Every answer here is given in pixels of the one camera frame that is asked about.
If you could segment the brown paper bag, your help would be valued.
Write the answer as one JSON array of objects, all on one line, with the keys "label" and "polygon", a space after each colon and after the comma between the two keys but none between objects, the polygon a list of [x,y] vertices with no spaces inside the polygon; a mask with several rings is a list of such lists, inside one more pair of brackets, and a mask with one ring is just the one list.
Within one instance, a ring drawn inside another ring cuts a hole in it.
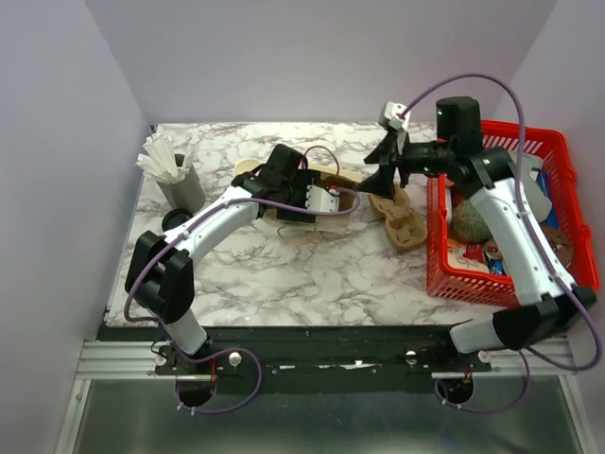
[{"label": "brown paper bag", "polygon": [[[341,165],[327,166],[316,163],[308,165],[309,170],[318,171],[320,174],[316,185],[324,192],[329,193],[333,198],[337,196],[337,187],[354,187],[361,182],[363,176],[352,170],[343,169]],[[334,211],[344,211],[350,209],[355,203],[355,196],[350,194],[338,195],[338,205],[334,207]],[[314,222],[302,222],[292,220],[292,216],[297,216],[297,213],[286,212],[287,219],[282,219],[276,208],[269,208],[267,213],[261,220],[270,228],[275,229],[278,236],[282,233],[299,234],[302,233],[331,233],[341,234],[346,231],[351,215],[345,214],[333,217],[320,216],[315,217]]]}]

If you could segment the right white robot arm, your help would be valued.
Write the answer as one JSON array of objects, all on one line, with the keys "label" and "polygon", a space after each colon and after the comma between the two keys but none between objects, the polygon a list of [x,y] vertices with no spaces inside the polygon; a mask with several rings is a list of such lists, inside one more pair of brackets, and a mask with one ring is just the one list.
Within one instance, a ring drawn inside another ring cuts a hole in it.
[{"label": "right white robot arm", "polygon": [[407,137],[408,110],[397,102],[385,104],[378,123],[386,135],[364,160],[378,168],[359,190],[392,199],[394,178],[406,183],[412,174],[446,176],[487,223],[519,302],[488,321],[452,327],[450,339],[434,350],[441,368],[454,371],[480,350],[526,349],[587,316],[595,292],[576,283],[548,244],[514,176],[510,154],[484,146],[478,102],[469,96],[438,100],[437,137],[422,143]]}]

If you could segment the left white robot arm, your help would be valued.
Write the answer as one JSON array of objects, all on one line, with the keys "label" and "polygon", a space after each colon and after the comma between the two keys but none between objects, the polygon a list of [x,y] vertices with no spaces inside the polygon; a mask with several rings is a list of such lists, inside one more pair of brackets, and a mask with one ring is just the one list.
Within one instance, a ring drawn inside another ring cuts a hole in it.
[{"label": "left white robot arm", "polygon": [[177,362],[190,374],[202,372],[210,359],[209,335],[197,321],[195,268],[217,245],[239,228],[262,217],[268,209],[306,208],[308,187],[320,181],[302,153],[277,145],[268,159],[236,175],[221,197],[185,223],[137,239],[127,274],[127,303],[147,310],[179,347]]}]

